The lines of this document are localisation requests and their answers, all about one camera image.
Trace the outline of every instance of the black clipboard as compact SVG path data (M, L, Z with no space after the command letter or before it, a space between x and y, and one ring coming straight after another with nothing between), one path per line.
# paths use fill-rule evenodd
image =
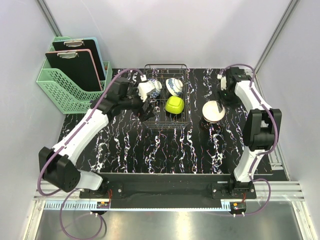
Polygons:
M51 68L60 69L82 90L102 91L97 69L89 49L51 51L45 54Z
M105 67L100 57L98 46L96 45L96 41L94 39L73 39L65 41L54 41L52 45L56 51L89 49L92 53L95 67L98 72L99 80L106 80Z

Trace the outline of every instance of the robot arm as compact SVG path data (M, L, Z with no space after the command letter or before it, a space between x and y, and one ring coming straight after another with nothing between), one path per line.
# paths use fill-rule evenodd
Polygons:
M271 149L275 142L275 128L266 112L269 110L276 122L279 133L282 113L279 109L273 109L265 102L255 87L250 83L251 77L243 75L238 67L232 67L226 71L226 76L218 76L221 79L220 98L226 105L237 106L243 103L248 118L243 129L244 150L238 166L234 169L234 184L251 182L263 155L261 153Z
M144 111L143 105L148 95L154 91L154 86L148 82L141 82L137 88L132 88L126 78L116 80L96 110L93 108L98 100L91 104L91 109L63 140L52 149L44 147L39 152L40 170L50 157L58 152L46 168L43 179L65 192L74 188L99 190L103 182L99 174L78 170L75 167L81 152L101 129L120 114L121 110L132 110L141 121L153 117L152 106L148 106Z

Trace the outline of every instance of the blue and white bowl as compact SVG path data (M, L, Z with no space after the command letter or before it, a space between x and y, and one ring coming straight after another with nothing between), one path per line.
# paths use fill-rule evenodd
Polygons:
M178 97L182 94L184 84L181 80L169 78L165 81L165 85L172 96Z
M149 81L150 83L152 83L152 85L155 88L155 91L153 93L150 94L150 98L151 99L155 99L156 97L158 97L161 93L161 89L162 89L162 84L161 82L159 82L157 79L155 78L150 78Z

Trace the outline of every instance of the dish rack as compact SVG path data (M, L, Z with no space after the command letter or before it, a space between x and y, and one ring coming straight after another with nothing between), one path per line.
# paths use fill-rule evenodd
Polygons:
M143 73L147 79L155 78L162 84L161 93L157 98L150 98L144 104L144 109L153 106L154 117L144 121L143 124L149 129L184 129L191 122L191 106L188 101L187 66L185 64L147 64ZM165 110L166 102L171 97L166 80L170 78L179 79L183 83L182 95L184 109L180 114L169 113Z

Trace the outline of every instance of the green bowl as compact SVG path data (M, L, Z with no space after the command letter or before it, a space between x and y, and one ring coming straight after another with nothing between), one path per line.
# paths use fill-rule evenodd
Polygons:
M177 96L171 96L165 104L165 110L172 114L180 114L184 110L185 102Z

